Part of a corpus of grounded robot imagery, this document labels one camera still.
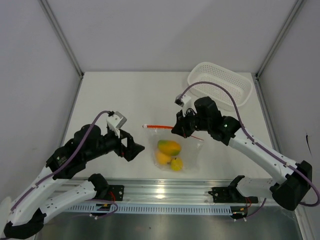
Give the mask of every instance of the yellow fruit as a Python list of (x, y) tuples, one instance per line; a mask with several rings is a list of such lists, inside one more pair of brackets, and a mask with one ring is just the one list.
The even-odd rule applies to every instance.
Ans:
[(161, 165), (168, 164), (171, 161), (171, 156), (168, 156), (162, 153), (161, 151), (156, 151), (155, 158), (158, 164), (161, 164)]
[(170, 156), (177, 156), (181, 151), (180, 144), (175, 141), (159, 140), (157, 146), (162, 153)]
[(184, 167), (184, 163), (180, 157), (175, 157), (171, 160), (171, 169), (173, 171), (180, 171)]

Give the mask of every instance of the metal floor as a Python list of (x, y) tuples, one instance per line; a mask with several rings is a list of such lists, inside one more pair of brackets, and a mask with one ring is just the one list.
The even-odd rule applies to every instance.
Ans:
[(302, 240), (294, 212), (264, 207), (247, 222), (229, 216), (62, 213), (35, 240)]

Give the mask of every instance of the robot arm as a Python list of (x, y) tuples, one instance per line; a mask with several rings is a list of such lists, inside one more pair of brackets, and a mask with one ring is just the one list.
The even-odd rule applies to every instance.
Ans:
[[(207, 131), (213, 139), (245, 154), (272, 176), (272, 179), (238, 176), (231, 183), (232, 189), (237, 191), (234, 195), (273, 198), (287, 210), (296, 209), (310, 185), (294, 169), (311, 181), (311, 165), (306, 161), (297, 163), (254, 138), (247, 130), (243, 130), (238, 120), (222, 116), (210, 97), (202, 97), (194, 102), (196, 112), (190, 108), (190, 101), (191, 98), (186, 95), (181, 100), (176, 100), (182, 110), (177, 113), (176, 124), (171, 132), (187, 138), (194, 131)], [(274, 156), (281, 158), (286, 164), (281, 164)]]
[[(97, 196), (100, 197), (98, 199), (104, 199), (108, 183), (100, 174), (92, 175), (88, 181), (62, 195), (48, 198), (59, 186), (85, 169), (88, 161), (115, 152), (129, 162), (145, 149), (144, 146), (135, 143), (128, 132), (120, 129), (127, 121), (121, 113), (108, 112), (106, 121), (106, 135), (101, 135), (101, 129), (96, 125), (93, 125), (91, 131), (87, 133), (90, 125), (85, 125), (46, 161), (46, 166), (39, 176), (12, 203), (8, 223), (4, 229), (7, 238), (25, 239), (33, 236), (46, 222), (64, 209)], [(74, 155), (80, 144), (82, 146)], [(72, 155), (74, 155), (73, 159), (62, 167)]]

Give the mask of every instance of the plastic bag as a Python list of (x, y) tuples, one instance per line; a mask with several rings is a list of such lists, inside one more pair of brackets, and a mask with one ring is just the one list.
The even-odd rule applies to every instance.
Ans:
[[(171, 172), (193, 173), (199, 169), (198, 155), (204, 140), (191, 136), (182, 136), (171, 133), (171, 126), (144, 125), (147, 132), (149, 147), (152, 152), (154, 165), (159, 169)], [(159, 141), (174, 141), (180, 145), (178, 155), (164, 154), (158, 148)]]

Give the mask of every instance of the plastic basket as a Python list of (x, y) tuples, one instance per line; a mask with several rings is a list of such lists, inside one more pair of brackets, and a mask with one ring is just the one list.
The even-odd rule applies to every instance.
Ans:
[[(253, 84), (249, 79), (211, 62), (198, 64), (190, 72), (187, 81), (189, 85), (201, 81), (220, 85), (231, 94), (238, 108), (246, 104), (253, 91)], [(192, 87), (190, 91), (198, 97), (209, 96), (222, 109), (235, 110), (229, 96), (216, 86), (199, 84)]]

